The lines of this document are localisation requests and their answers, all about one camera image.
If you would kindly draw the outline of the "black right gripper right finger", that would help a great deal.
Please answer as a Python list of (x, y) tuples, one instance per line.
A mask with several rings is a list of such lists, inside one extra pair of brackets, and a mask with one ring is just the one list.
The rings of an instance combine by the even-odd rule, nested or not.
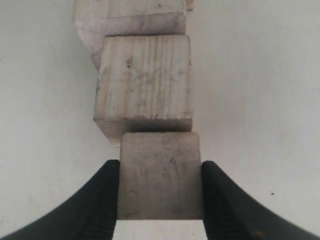
[(264, 207), (214, 162), (201, 164), (203, 224), (209, 240), (318, 240)]

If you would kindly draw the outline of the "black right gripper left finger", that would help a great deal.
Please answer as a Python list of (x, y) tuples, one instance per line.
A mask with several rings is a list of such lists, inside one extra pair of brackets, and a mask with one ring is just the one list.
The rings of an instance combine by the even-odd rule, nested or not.
[(117, 222), (120, 161), (108, 160), (74, 195), (5, 240), (111, 240)]

